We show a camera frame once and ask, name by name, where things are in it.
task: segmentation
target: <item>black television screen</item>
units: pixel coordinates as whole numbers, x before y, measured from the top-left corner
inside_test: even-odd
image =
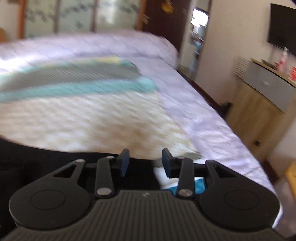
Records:
[[[268,42],[296,55],[296,9],[271,4]]]

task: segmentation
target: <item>cabinet top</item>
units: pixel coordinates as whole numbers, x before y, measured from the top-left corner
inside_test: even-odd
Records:
[[[287,75],[283,74],[282,72],[279,72],[277,70],[272,69],[271,67],[263,64],[262,62],[260,62],[260,61],[258,61],[256,59],[251,58],[251,61],[254,62],[254,63],[256,63],[256,64],[258,64],[258,65],[260,65],[260,66],[262,66],[263,68],[269,70],[270,72],[273,72],[275,75],[279,76],[284,81],[288,82],[290,85],[292,85],[294,88],[296,88],[296,83],[294,81],[288,79],[288,76]]]

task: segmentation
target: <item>bottle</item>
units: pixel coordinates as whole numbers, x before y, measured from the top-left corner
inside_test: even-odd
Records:
[[[279,61],[278,71],[283,72],[285,70],[287,58],[288,58],[288,49],[284,47],[284,52],[281,55],[281,60]]]

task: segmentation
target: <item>door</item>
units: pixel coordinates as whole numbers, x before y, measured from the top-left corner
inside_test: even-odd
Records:
[[[173,7],[172,13],[163,4]],[[180,51],[190,0],[147,0],[143,31],[167,38]]]

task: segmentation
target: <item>metal screw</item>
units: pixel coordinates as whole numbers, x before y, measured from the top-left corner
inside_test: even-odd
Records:
[[[111,194],[112,190],[110,188],[99,188],[96,192],[98,195],[106,196]]]
[[[193,194],[193,192],[189,189],[181,189],[178,193],[182,197],[189,197]]]

